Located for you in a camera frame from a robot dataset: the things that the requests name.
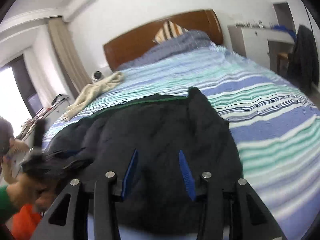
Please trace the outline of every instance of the dark coat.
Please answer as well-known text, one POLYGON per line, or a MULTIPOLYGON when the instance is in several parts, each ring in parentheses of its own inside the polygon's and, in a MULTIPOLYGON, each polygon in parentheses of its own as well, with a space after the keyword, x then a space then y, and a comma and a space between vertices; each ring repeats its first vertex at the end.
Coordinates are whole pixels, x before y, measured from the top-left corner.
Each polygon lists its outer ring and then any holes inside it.
POLYGON ((309 92, 311 82, 319 84, 319 60, 316 41, 311 30, 300 25, 297 41, 289 55, 288 77, 296 80, 304 92, 309 92))
MULTIPOLYGON (((92 159, 77 176, 90 188, 107 171, 123 178, 135 149, 140 179, 128 198, 116 204, 118 223, 131 228, 167 235, 198 231, 202 205, 188 197, 180 150, 196 183, 204 171, 226 183, 243 176, 228 122, 196 88, 189 89, 188 97, 156 94, 102 109, 61 130, 45 154, 80 150, 78 159, 92 159)), ((57 160, 47 162, 50 167, 57 160)))

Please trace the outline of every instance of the striped bedspread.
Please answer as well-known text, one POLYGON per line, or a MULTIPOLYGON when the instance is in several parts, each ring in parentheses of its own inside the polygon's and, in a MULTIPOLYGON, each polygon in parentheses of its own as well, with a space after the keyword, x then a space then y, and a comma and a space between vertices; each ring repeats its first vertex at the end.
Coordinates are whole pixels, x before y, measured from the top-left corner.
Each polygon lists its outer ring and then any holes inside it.
POLYGON ((197 49, 123 71, 125 81, 63 127, 96 111, 155 93, 186 96, 198 87, 225 119, 244 177, 290 240, 301 239, 320 209, 320 111, 297 88, 223 47, 197 49))

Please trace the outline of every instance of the striped pillow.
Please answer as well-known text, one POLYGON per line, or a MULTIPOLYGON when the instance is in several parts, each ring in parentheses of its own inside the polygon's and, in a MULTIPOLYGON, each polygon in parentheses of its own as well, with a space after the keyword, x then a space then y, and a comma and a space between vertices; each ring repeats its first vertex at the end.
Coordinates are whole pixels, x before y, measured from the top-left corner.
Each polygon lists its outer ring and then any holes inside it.
POLYGON ((168 20, 164 22, 163 27, 160 28, 152 41, 160 44, 161 42, 176 38, 185 32, 188 32, 188 30, 168 20))

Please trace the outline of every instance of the white cloth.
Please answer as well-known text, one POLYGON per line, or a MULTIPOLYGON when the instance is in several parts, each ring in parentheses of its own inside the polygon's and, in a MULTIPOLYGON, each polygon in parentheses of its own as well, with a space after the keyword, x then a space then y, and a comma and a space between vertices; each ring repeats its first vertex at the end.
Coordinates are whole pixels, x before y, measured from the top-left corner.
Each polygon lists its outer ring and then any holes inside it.
POLYGON ((47 80, 43 69, 40 68, 39 62, 31 47, 23 51, 23 58, 42 106, 45 108, 50 107, 51 101, 55 97, 55 92, 51 87, 50 82, 47 80))
POLYGON ((86 85, 82 89, 74 104, 67 107, 67 111, 62 115, 63 121, 66 122, 72 119, 99 95, 118 85, 122 79, 123 74, 120 71, 116 71, 111 76, 108 76, 103 80, 96 82, 95 84, 86 85))

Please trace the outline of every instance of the silver screw head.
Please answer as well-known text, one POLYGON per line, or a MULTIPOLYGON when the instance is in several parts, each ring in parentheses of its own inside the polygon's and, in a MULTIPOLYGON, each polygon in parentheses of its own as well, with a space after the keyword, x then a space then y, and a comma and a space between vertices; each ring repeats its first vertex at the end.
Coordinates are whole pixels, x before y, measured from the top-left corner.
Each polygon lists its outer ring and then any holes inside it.
POLYGON ((204 173, 202 173, 202 177, 204 177, 205 179, 211 178, 211 173, 208 171, 205 171, 204 173))
POLYGON ((80 182, 79 179, 73 179, 73 180, 70 181, 70 184, 71 184, 72 186, 75 186, 75 185, 78 185, 79 182, 80 182))
POLYGON ((240 185, 245 185, 245 184, 247 184, 247 181, 245 179, 238 179, 238 183, 240 185))
POLYGON ((115 173, 113 172, 113 171, 108 171, 107 173, 106 173, 106 177, 107 178, 112 178, 112 177, 114 177, 115 176, 115 173))

